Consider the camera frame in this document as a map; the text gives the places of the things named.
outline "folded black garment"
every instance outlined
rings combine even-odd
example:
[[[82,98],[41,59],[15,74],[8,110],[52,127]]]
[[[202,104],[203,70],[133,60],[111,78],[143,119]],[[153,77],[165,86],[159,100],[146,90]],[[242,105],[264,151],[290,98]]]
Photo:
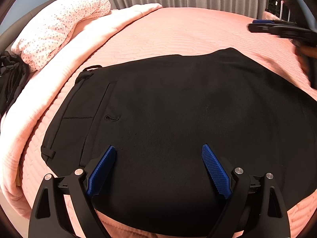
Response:
[[[316,131],[314,99],[228,48],[84,70],[42,158],[67,176],[112,145],[117,159],[94,207],[140,230],[203,237],[225,204],[204,144],[250,175],[273,173],[289,210],[317,188]]]
[[[0,54],[0,119],[13,105],[28,79],[29,66],[19,55]]]

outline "pink quilt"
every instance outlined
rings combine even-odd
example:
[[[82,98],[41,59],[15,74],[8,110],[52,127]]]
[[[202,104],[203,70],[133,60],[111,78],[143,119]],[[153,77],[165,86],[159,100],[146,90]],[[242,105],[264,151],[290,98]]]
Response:
[[[38,80],[36,85],[33,83],[34,78],[32,78],[29,82],[32,85],[26,92],[20,95],[21,98],[18,98],[16,104],[22,105],[22,101],[27,104],[32,100],[32,96],[37,95],[51,96],[52,100],[46,107],[42,105],[41,110],[38,110],[39,104],[28,105],[30,108],[28,112],[32,115],[36,115],[32,121],[29,121],[27,115],[23,117],[18,116],[19,121],[26,122],[24,127],[31,130],[33,129],[32,133],[25,133],[23,132],[24,129],[8,127],[9,123],[14,122],[13,116],[10,116],[11,112],[14,112],[15,115],[21,114],[25,108],[18,108],[18,106],[16,106],[14,110],[12,110],[12,107],[3,123],[0,135],[2,158],[2,161],[0,161],[0,170],[2,174],[9,172],[11,177],[2,176],[0,184],[11,205],[15,207],[21,215],[29,215],[38,187],[44,175],[52,172],[41,158],[40,147],[45,131],[64,98],[74,85],[76,77],[88,66],[100,64],[106,67],[132,60],[170,54],[201,55],[212,53],[219,49],[233,47],[292,82],[314,99],[317,99],[317,91],[310,88],[308,80],[302,73],[296,57],[292,52],[293,45],[291,42],[268,34],[249,33],[246,26],[248,23],[251,23],[252,20],[251,18],[237,14],[199,8],[160,9],[122,29],[119,33],[112,36],[104,45],[102,45],[103,43],[101,41],[95,46],[88,42],[86,45],[92,45],[92,48],[86,51],[86,53],[82,53],[81,59],[77,60],[77,63],[80,62],[78,66],[87,59],[89,51],[102,46],[95,52],[92,50],[91,52],[93,53],[91,56],[74,73],[69,72],[67,75],[68,80],[63,77],[63,80],[65,80],[63,83],[60,83],[60,85],[55,83],[56,90],[53,94],[42,94],[44,91],[41,89],[46,85],[48,75],[44,76],[43,74],[43,78],[41,77],[41,81]],[[93,33],[96,29],[98,32],[102,32],[103,24],[99,24],[96,20],[95,23],[93,21],[83,23],[80,27],[84,30],[82,32],[77,31],[76,35],[78,35],[75,36],[72,41],[84,40],[85,37],[90,37],[91,32]],[[72,50],[69,44],[65,46],[65,48],[67,48],[67,46],[69,47],[68,52]],[[72,53],[63,54],[63,49],[56,56],[61,56],[61,58],[73,56]],[[79,47],[77,46],[73,50],[77,56],[78,51],[76,51],[76,49],[79,49]],[[55,68],[55,70],[57,69],[57,71],[63,72],[65,67],[71,63],[73,62],[66,60],[62,66]],[[14,140],[12,140],[16,145],[11,144],[11,147],[6,145],[8,143],[6,138],[9,138],[11,134],[3,135],[5,128],[15,135],[18,134]],[[296,237],[299,234],[316,210],[316,196],[317,192],[311,194],[308,198],[302,200],[288,211],[291,237]],[[74,229],[78,236],[84,237],[69,199],[67,199],[67,203]],[[149,238],[163,237],[159,234],[151,234],[127,227],[102,214],[99,214],[99,216],[113,238],[128,238],[132,236]]]

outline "pink bedding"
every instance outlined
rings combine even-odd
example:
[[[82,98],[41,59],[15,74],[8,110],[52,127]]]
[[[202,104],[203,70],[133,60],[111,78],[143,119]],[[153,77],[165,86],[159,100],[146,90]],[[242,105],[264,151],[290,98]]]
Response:
[[[170,54],[201,55],[233,47],[317,99],[317,91],[310,88],[308,80],[292,53],[291,42],[267,34],[251,34],[246,27],[251,22],[251,18],[221,11],[164,8],[135,21],[111,37],[71,75],[54,101],[42,114],[28,138],[19,168],[25,201],[33,205],[43,176],[52,172],[41,158],[40,146],[45,131],[74,85],[76,77],[88,66],[97,64],[109,66]],[[299,234],[316,210],[316,196],[317,192],[288,211],[291,237]],[[77,235],[84,237],[69,200],[68,210]],[[124,226],[102,214],[100,218],[113,238],[163,237]]]

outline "bed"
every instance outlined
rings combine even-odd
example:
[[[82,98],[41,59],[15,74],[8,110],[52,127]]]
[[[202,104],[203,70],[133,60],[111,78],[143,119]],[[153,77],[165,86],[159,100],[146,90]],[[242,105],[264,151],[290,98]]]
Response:
[[[2,119],[1,188],[20,215],[29,217],[43,176],[53,173],[42,160],[40,147],[56,111],[86,67],[161,55],[203,55],[233,47],[317,100],[317,91],[302,73],[291,42],[248,32],[246,26],[252,18],[202,8],[161,8],[158,4],[111,11],[103,18],[79,23],[71,41],[35,72]],[[314,192],[288,211],[291,237],[302,231],[315,212],[316,195]],[[67,208],[76,234],[84,237],[69,198]],[[99,217],[112,237],[164,237],[102,214]]]

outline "floor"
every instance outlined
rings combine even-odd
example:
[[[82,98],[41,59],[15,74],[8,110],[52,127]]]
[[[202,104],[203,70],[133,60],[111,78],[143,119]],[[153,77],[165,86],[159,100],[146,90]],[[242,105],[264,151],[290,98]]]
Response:
[[[10,219],[11,223],[21,234],[23,238],[28,237],[29,220],[19,216],[15,210],[9,205],[5,199],[2,191],[0,190],[0,205],[6,213],[7,217]]]

